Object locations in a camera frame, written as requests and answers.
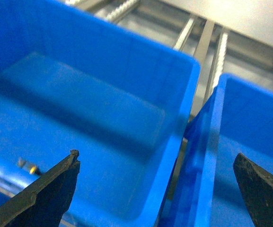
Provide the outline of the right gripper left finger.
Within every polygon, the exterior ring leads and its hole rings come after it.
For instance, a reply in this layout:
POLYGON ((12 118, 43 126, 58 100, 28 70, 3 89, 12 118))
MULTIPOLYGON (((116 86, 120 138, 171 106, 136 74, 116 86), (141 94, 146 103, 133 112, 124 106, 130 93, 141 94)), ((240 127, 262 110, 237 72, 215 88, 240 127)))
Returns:
POLYGON ((68 211, 80 171, 79 151, 70 154, 0 206, 0 227, 57 227, 68 211))

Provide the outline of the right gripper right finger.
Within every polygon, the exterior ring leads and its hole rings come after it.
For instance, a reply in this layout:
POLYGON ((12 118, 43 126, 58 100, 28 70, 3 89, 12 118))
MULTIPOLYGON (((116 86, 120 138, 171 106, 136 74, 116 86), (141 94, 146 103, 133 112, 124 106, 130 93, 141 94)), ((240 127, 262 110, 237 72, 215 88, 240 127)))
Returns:
POLYGON ((247 211, 256 227, 273 227, 273 174, 238 153, 233 170, 247 211))

